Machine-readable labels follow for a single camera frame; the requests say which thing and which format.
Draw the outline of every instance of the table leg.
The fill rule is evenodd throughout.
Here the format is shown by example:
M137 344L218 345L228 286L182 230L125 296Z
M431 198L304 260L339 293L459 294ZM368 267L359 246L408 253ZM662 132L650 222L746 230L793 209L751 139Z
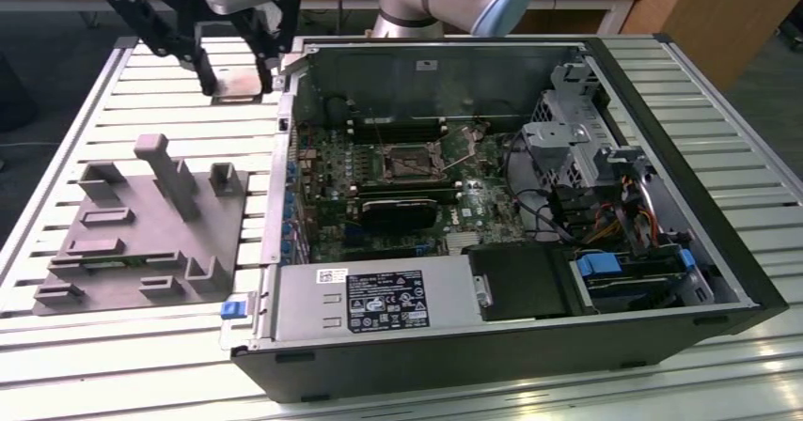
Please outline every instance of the table leg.
M606 18L600 23L600 29L598 30L598 34L619 34L623 25L626 24L626 20L628 19L630 10L633 9L633 4L635 0L616 0L612 3L611 9L606 14Z

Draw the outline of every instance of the motherboard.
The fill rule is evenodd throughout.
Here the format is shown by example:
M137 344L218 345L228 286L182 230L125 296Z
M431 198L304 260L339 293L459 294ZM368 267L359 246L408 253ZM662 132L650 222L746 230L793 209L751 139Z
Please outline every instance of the motherboard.
M502 169L510 133L479 118L399 130L365 120L298 132L312 262L459 255L526 237Z

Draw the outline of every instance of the blue latch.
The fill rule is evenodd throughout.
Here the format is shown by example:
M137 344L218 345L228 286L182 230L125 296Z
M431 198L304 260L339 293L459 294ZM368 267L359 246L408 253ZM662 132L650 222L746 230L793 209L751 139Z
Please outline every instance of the blue latch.
M222 320L241 320L248 317L246 301L229 301L224 303L224 306L221 307Z
M616 255L610 253L583 255L578 260L578 268L580 269L583 277L607 273L620 273L623 271Z
M683 265L687 267L687 271L694 269L697 262L694 261L694 256L691 255L690 249L681 250L681 259L683 260Z

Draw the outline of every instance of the power supply label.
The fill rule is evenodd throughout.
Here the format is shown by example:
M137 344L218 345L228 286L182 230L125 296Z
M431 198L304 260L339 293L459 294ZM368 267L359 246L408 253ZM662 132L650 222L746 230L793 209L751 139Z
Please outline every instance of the power supply label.
M421 271L349 275L347 300L356 334L429 327Z

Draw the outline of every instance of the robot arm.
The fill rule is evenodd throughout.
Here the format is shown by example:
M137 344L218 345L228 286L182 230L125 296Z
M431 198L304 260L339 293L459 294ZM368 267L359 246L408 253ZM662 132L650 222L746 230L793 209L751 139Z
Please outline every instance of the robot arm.
M156 55L177 57L194 70L205 95L218 93L210 59L201 46L204 22L230 22L257 57L262 93L273 90L272 68L293 47L301 0L161 0L177 13L177 29L160 17L149 0L107 0ZM381 0L375 26L377 38L436 38L443 23L474 36L507 35L526 13L531 0ZM274 3L281 10L277 31L269 31L256 6Z
M293 47L301 0L161 0L176 10L177 29L160 17L149 0L107 0L156 55L174 55L182 67L194 70L205 95L217 94L218 84L210 59L201 46L204 22L230 22L254 56L262 93L273 90L272 68L280 53ZM281 10L278 30L269 32L254 6L276 3Z
M506 36L532 0L380 0L376 38L437 38L449 23L472 36Z

